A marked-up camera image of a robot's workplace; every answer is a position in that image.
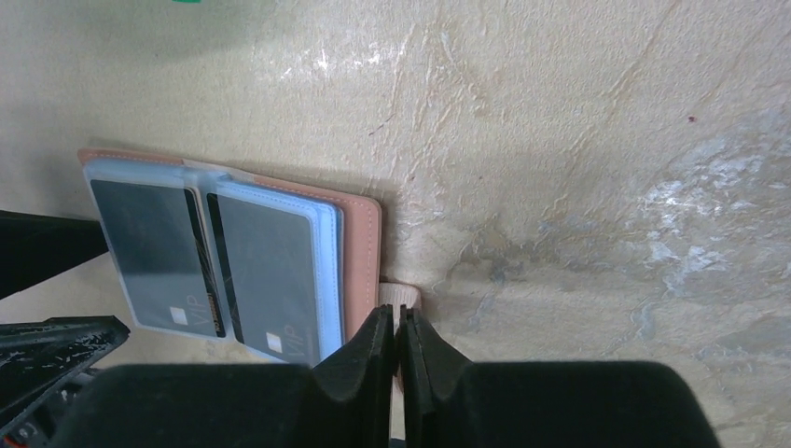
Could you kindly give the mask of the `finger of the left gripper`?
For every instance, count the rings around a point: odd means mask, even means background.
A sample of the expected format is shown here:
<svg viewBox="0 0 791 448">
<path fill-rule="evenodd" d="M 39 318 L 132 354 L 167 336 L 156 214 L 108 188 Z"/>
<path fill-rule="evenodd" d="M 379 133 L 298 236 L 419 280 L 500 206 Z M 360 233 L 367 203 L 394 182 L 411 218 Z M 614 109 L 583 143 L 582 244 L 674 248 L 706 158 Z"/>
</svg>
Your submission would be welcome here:
<svg viewBox="0 0 791 448">
<path fill-rule="evenodd" d="M 1 326 L 1 431 L 8 433 L 64 384 L 122 344 L 114 316 L 52 317 Z"/>
<path fill-rule="evenodd" d="M 4 299 L 108 251 L 95 220 L 1 212 Z"/>
</svg>

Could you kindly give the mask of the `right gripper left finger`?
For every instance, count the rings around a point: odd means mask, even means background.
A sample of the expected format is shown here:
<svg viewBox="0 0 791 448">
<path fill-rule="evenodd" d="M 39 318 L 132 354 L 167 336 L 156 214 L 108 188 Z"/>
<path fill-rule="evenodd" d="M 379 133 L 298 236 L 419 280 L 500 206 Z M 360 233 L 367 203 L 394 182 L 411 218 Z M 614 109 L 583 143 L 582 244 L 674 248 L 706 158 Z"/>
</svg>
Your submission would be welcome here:
<svg viewBox="0 0 791 448">
<path fill-rule="evenodd" d="M 317 365 L 319 447 L 387 447 L 395 374 L 394 312 L 375 308 L 353 338 Z"/>
</svg>

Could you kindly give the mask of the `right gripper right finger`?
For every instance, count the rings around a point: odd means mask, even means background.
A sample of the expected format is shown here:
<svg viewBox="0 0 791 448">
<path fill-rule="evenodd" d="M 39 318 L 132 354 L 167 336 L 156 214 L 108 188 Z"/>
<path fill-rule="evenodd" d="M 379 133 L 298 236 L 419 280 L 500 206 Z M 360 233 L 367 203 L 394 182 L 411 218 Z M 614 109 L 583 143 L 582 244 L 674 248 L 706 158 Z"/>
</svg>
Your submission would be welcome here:
<svg viewBox="0 0 791 448">
<path fill-rule="evenodd" d="M 458 391 L 471 361 L 416 308 L 401 307 L 397 354 L 408 447 L 463 447 L 469 435 Z"/>
</svg>

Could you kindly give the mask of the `black VIP card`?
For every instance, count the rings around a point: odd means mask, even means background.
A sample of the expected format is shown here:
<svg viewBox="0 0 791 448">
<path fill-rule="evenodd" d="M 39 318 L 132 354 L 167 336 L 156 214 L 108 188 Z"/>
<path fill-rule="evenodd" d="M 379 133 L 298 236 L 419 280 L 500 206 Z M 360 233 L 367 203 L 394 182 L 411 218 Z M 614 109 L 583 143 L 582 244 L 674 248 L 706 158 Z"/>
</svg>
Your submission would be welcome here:
<svg viewBox="0 0 791 448">
<path fill-rule="evenodd" d="M 316 364 L 312 223 L 305 209 L 280 195 L 210 193 L 207 205 L 237 340 L 262 356 Z"/>
<path fill-rule="evenodd" d="M 90 189 L 136 322 L 225 337 L 194 191 L 99 179 Z"/>
</svg>

